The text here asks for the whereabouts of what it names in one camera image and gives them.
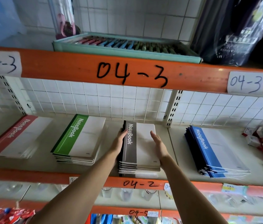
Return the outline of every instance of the stack of notebooks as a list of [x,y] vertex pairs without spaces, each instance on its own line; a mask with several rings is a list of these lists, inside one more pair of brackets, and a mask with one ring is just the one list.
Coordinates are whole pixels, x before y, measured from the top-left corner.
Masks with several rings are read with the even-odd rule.
[[26,115],[0,136],[0,156],[30,158],[37,150],[37,138],[52,121],[51,118]]
[[250,169],[233,153],[219,129],[190,126],[184,134],[199,173],[241,179]]
[[106,131],[104,117],[76,114],[51,152],[57,162],[91,166]]
[[154,124],[124,121],[122,130],[128,129],[118,155],[118,172],[124,176],[149,175],[157,177],[160,162],[156,155],[155,142],[150,131],[155,133]]

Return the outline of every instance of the person's left hand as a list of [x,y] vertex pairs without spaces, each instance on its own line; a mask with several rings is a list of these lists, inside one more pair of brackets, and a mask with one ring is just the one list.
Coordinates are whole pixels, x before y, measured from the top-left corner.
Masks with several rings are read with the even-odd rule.
[[121,131],[122,131],[122,128],[119,130],[117,137],[114,139],[110,147],[110,151],[114,152],[116,156],[120,153],[121,148],[122,148],[123,138],[127,134],[127,129],[123,132]]

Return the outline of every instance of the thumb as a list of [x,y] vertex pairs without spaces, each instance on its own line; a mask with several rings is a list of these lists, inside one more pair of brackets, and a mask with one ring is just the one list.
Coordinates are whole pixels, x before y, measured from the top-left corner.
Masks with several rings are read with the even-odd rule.
[[150,131],[150,135],[151,135],[151,137],[155,143],[160,141],[159,136],[157,136],[155,133],[153,133],[153,131]]

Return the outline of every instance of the forearm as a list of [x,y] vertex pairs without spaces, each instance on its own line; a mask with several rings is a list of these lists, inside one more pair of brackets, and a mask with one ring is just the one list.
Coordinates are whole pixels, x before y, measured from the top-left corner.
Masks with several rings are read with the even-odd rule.
[[182,223],[227,223],[170,156],[161,160]]
[[85,223],[115,164],[117,154],[107,152],[86,173],[53,198],[30,224]]

